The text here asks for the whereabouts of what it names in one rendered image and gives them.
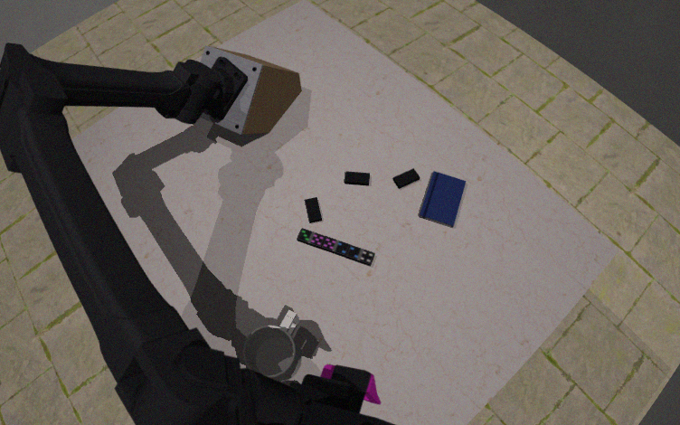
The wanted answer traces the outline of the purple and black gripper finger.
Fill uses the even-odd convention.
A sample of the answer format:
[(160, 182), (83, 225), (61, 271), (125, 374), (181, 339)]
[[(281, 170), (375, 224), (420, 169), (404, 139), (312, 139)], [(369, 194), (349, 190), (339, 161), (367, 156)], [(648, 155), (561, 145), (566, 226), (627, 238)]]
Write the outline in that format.
[[(331, 364), (325, 365), (320, 377), (331, 379), (334, 369), (335, 369), (335, 365), (331, 365)], [(375, 385), (375, 380), (374, 380), (373, 374), (371, 374), (371, 379), (370, 379), (364, 400), (371, 402), (371, 403), (376, 403), (376, 404), (381, 405), (381, 401), (380, 401), (380, 399), (377, 395), (376, 385)]]

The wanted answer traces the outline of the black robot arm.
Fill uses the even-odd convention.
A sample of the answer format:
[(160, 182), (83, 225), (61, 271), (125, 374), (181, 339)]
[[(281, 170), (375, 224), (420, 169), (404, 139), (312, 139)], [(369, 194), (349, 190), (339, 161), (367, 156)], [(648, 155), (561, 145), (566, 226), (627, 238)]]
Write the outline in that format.
[(348, 411), (348, 401), (317, 388), (241, 368), (197, 327), (189, 330), (129, 248), (62, 113), (64, 106), (140, 107), (186, 124), (202, 113), (223, 120), (246, 74), (224, 57), (212, 69), (187, 60), (173, 71), (131, 71), (48, 61), (9, 42), (0, 68), (5, 165), (22, 173), (136, 425), (294, 425), (290, 386), (303, 402), (300, 425), (395, 425)]

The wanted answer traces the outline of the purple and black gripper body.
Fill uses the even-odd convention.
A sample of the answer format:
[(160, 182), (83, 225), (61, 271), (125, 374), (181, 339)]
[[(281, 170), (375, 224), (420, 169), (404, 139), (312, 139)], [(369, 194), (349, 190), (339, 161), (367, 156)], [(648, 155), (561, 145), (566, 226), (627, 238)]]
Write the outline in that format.
[[(346, 400), (349, 402), (348, 411), (360, 413), (370, 379), (371, 374), (365, 370), (336, 365), (331, 379), (307, 374), (302, 384)], [(303, 417), (303, 402), (299, 392), (291, 388), (297, 396), (297, 420), (294, 425), (300, 425)]]

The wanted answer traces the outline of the black domino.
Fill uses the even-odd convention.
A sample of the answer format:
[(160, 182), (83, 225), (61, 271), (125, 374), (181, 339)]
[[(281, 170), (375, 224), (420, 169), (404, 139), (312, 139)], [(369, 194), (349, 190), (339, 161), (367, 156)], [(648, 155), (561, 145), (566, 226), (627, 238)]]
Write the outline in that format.
[(345, 184), (369, 185), (370, 174), (358, 172), (346, 172)]
[(321, 212), (318, 205), (317, 197), (306, 199), (307, 214), (309, 222), (320, 222), (322, 221)]
[(393, 178), (393, 181), (396, 183), (399, 189), (418, 180), (420, 180), (420, 177), (414, 168)]
[(326, 238), (326, 236), (321, 235), (319, 233), (309, 231), (309, 230), (306, 230), (306, 229), (301, 229), (301, 231), (300, 231), (300, 233), (297, 237), (297, 240), (300, 241), (300, 242), (303, 242), (305, 244), (308, 244), (308, 245), (311, 245), (311, 246), (314, 246), (316, 248), (321, 249), (325, 238)]
[(350, 247), (345, 257), (350, 260), (354, 260), (365, 265), (371, 266), (374, 254), (375, 254), (374, 252), (364, 250), (350, 244)]
[(350, 244), (348, 243), (326, 236), (321, 249), (345, 257), (349, 247)]

